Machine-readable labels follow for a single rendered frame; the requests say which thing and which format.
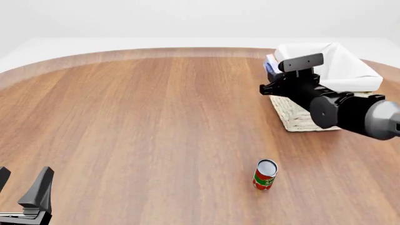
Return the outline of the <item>white cloth basket liner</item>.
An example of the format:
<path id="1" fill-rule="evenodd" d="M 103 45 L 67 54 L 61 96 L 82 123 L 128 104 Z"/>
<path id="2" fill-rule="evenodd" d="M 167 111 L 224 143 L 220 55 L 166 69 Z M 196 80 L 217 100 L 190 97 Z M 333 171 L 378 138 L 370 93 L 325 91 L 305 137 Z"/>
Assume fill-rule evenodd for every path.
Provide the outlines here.
<path id="1" fill-rule="evenodd" d="M 333 91 L 373 92 L 383 77 L 337 42 L 280 44 L 274 52 L 276 61 L 321 53 L 324 64 L 314 68 L 320 84 Z"/>

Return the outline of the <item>woven pale wicker basket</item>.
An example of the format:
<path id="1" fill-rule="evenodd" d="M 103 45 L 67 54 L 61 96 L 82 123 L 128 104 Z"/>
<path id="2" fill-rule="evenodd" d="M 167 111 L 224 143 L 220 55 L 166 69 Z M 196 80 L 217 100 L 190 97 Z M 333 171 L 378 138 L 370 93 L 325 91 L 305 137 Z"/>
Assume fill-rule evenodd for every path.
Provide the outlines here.
<path id="1" fill-rule="evenodd" d="M 289 132 L 341 130 L 339 127 L 321 129 L 315 125 L 309 112 L 286 97 L 270 96 L 269 98 L 284 128 Z"/>

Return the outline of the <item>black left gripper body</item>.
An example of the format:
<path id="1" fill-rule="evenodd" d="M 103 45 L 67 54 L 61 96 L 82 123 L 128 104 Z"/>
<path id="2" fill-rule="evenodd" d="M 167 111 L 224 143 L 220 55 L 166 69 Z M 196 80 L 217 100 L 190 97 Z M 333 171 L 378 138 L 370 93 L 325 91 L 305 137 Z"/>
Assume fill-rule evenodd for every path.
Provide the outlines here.
<path id="1" fill-rule="evenodd" d="M 39 211 L 36 215 L 23 213 L 0 213 L 0 225 L 48 225 L 52 215 Z"/>

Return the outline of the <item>red and green soup tin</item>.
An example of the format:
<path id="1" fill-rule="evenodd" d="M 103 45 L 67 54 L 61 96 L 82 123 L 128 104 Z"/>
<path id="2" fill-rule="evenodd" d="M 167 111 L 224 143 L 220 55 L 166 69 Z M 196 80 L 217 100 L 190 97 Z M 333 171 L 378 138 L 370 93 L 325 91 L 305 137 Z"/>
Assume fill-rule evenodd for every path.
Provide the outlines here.
<path id="1" fill-rule="evenodd" d="M 252 183 L 260 191 L 269 190 L 278 173 L 278 165 L 271 159 L 261 159 L 256 166 Z"/>

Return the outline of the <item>blue and white food box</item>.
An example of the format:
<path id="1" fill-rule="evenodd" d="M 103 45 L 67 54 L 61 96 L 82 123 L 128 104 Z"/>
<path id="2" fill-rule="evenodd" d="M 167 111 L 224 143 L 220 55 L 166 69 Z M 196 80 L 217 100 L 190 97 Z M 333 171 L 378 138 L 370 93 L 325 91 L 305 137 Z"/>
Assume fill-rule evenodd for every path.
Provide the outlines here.
<path id="1" fill-rule="evenodd" d="M 279 63 L 276 61 L 276 58 L 274 57 L 273 54 L 268 54 L 265 57 L 264 60 L 264 68 L 267 73 L 271 74 L 281 74 L 282 71 L 279 70 Z"/>

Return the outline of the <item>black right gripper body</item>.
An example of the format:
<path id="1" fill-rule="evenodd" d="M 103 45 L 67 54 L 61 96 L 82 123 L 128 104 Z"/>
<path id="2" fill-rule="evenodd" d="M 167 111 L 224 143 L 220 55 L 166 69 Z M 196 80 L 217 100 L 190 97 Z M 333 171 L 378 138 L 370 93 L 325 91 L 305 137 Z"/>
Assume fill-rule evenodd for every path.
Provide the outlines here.
<path id="1" fill-rule="evenodd" d="M 319 86 L 319 76 L 314 73 L 314 69 L 303 69 L 284 72 L 270 84 L 260 85 L 259 92 L 262 95 L 289 98 L 298 96 L 313 99 L 321 95 Z"/>

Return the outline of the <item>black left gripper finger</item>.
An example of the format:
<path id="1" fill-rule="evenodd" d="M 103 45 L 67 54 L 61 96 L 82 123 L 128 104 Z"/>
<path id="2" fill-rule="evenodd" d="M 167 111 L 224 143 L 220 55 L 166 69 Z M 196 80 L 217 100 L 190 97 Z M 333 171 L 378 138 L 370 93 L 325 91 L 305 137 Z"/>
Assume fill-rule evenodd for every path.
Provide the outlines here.
<path id="1" fill-rule="evenodd" d="M 3 190 L 6 185 L 9 177 L 11 175 L 11 171 L 4 166 L 0 166 L 0 192 Z"/>
<path id="2" fill-rule="evenodd" d="M 46 211 L 52 213 L 51 188 L 53 183 L 54 170 L 44 166 L 33 185 L 25 195 L 17 202 L 22 206 L 23 211 Z"/>

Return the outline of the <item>flat dark plate on stalk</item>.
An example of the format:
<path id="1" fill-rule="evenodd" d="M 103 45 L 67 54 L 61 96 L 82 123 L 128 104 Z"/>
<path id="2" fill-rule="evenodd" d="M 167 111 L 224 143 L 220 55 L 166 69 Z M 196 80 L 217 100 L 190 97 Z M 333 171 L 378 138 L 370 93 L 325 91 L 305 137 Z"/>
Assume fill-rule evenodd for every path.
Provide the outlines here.
<path id="1" fill-rule="evenodd" d="M 295 74 L 299 76 L 313 76 L 314 67 L 324 64 L 322 53 L 311 54 L 308 56 L 285 59 L 278 64 L 279 75 Z"/>

